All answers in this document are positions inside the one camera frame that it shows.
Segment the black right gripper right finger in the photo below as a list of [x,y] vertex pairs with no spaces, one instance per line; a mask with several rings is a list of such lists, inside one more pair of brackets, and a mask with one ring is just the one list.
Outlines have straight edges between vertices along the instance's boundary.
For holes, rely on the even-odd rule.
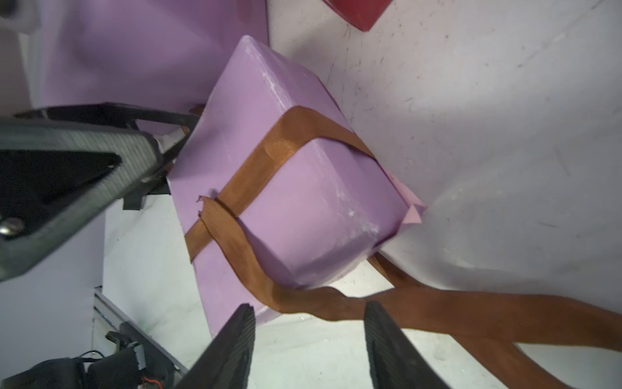
[[377,301],[364,310],[369,371],[375,389],[448,389]]

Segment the small purple gift box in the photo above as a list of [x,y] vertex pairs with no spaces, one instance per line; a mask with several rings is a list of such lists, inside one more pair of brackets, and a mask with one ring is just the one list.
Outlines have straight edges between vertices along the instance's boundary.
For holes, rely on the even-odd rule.
[[[282,118],[312,113],[347,120],[320,79],[252,37],[241,38],[215,84],[168,183],[181,228],[200,228],[202,199],[225,186]],[[259,263],[292,289],[344,276],[405,225],[424,204],[364,153],[314,139],[295,152],[240,215]]]

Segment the red gift box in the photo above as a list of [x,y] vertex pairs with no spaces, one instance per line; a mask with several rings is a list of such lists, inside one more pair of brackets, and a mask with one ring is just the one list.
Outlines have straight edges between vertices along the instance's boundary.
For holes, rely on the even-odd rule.
[[344,21],[361,32],[369,32],[391,0],[323,0]]

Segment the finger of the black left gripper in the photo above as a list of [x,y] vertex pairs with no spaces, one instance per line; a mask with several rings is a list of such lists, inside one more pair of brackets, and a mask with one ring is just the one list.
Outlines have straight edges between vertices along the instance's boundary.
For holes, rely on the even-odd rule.
[[162,161],[139,131],[3,118],[1,279],[37,266]]
[[81,123],[96,126],[111,126],[118,129],[129,129],[142,132],[144,129],[138,121],[174,125],[181,130],[181,139],[164,146],[158,139],[161,165],[153,173],[142,178],[139,186],[123,198],[123,209],[140,211],[144,208],[144,198],[149,195],[168,195],[170,189],[166,181],[173,162],[184,148],[190,135],[199,122],[199,107],[187,113],[173,113],[155,110],[137,105],[105,102],[90,105],[65,105],[28,110],[15,115],[19,119],[45,119],[69,123]]

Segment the brown satin ribbon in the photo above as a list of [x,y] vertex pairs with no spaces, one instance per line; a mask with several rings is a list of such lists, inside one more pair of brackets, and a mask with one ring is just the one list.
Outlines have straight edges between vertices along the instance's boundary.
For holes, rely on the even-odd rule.
[[315,110],[297,106],[284,113],[215,199],[202,198],[198,220],[186,233],[191,257],[209,243],[219,245],[239,281],[262,304],[282,314],[311,314],[338,322],[361,320],[381,304],[398,330],[452,336],[482,367],[509,388],[561,388],[563,382],[526,356],[522,344],[621,349],[619,314],[571,298],[551,295],[456,292],[420,283],[382,255],[372,265],[389,290],[351,298],[331,287],[288,289],[262,269],[239,223],[277,171],[308,142],[324,138],[363,154],[354,133]]

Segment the large purple gift box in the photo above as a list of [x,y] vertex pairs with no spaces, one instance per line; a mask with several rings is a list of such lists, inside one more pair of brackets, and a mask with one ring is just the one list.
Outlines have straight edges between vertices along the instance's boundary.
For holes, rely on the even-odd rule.
[[42,1],[37,105],[116,102],[186,113],[207,102],[244,36],[267,42],[257,1]]

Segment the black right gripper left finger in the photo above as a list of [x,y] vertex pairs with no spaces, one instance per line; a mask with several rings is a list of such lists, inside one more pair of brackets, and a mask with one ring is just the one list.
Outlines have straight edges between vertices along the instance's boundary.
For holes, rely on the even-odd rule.
[[255,328],[254,308],[240,305],[176,388],[247,388]]

